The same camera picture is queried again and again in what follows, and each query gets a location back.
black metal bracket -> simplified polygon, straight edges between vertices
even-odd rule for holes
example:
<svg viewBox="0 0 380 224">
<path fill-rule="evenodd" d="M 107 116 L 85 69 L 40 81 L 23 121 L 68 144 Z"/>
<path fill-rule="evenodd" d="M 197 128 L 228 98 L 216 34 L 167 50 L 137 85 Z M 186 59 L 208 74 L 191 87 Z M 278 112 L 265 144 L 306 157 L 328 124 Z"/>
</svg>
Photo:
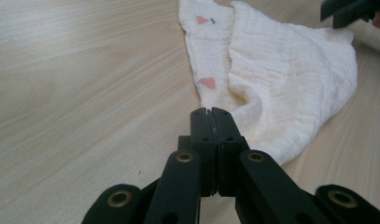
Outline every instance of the black metal bracket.
<svg viewBox="0 0 380 224">
<path fill-rule="evenodd" d="M 201 197 L 235 197 L 242 223 L 380 223 L 380 211 L 340 186 L 301 190 L 268 154 L 250 150 L 231 114 L 201 108 L 162 177 L 144 189 L 105 190 L 83 224 L 199 223 Z"/>
<path fill-rule="evenodd" d="M 368 22 L 379 10 L 380 0 L 327 0 L 321 5 L 320 20 L 333 16 L 332 28 L 343 28 L 358 19 Z"/>
</svg>

white cloth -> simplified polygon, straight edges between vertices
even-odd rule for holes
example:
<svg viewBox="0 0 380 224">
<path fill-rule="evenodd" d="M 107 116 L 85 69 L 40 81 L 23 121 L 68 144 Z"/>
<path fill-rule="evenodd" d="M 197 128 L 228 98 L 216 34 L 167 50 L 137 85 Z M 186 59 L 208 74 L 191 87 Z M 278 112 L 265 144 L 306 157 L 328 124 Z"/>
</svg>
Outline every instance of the white cloth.
<svg viewBox="0 0 380 224">
<path fill-rule="evenodd" d="M 228 110 L 250 147 L 297 156 L 354 93 L 347 30 L 273 21 L 242 2 L 180 0 L 194 82 L 205 107 Z"/>
</svg>

